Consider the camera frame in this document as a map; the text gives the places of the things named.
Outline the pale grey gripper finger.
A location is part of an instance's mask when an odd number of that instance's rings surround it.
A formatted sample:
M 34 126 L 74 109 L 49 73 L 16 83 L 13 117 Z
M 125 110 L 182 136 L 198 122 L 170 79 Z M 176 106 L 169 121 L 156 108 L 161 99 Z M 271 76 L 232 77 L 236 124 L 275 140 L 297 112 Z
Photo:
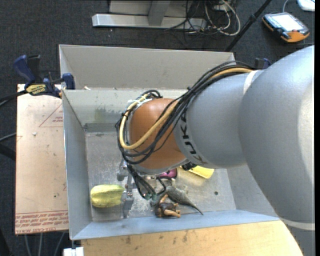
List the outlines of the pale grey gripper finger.
M 128 217 L 128 214 L 132 208 L 133 202 L 134 202 L 134 195 L 133 195 L 133 188 L 129 184 L 125 185 L 125 190 L 122 193 L 121 196 L 121 205 L 122 205 L 122 215 L 123 218 L 126 219 Z
M 116 178 L 119 182 L 122 182 L 127 176 L 127 162 L 122 159 L 119 164 L 119 169 L 116 173 Z

